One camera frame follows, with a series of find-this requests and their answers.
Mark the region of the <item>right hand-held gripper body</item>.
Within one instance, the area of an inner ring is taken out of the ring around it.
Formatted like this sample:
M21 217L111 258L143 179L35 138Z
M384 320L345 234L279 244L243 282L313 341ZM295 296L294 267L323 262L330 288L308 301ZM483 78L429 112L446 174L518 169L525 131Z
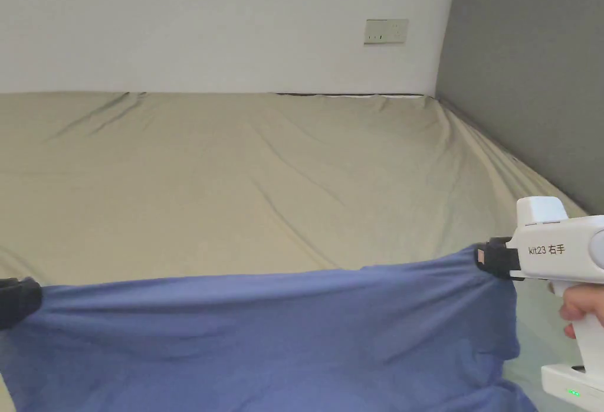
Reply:
M603 284L603 216L570 218L556 197L517 202L517 228L506 247L518 257L513 277L548 280L554 293ZM546 365L543 390L584 411L603 411L603 325L594 314L573 324L582 365Z

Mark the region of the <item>person's right hand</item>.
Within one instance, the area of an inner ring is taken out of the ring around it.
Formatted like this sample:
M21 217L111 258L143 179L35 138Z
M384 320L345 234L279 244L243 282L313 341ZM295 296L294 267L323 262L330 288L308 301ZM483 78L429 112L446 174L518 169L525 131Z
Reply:
M578 285L566 289L562 296L560 317L568 322L564 334L576 339L574 324L588 315L595 316L603 326L603 285Z

